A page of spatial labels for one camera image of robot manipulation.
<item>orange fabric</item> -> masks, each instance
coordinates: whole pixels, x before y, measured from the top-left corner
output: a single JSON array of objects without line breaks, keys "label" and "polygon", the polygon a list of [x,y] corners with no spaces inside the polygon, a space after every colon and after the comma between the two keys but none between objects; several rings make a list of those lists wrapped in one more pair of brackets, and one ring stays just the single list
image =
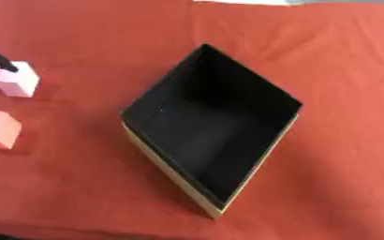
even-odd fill
[{"label": "orange fabric", "polygon": [[[217,222],[118,118],[202,41],[305,104]],[[0,110],[24,127],[0,151],[0,233],[384,239],[384,5],[0,0],[0,53],[42,78],[32,99],[0,94]]]}]

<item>table surface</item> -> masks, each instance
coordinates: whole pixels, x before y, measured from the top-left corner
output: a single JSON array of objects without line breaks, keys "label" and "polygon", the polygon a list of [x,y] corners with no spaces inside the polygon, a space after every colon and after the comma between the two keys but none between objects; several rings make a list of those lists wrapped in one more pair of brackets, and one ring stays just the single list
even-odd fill
[{"label": "table surface", "polygon": [[[304,103],[217,222],[127,140],[119,111],[208,42]],[[0,93],[0,233],[38,239],[384,239],[384,5],[0,0],[0,53],[41,76]]]}]

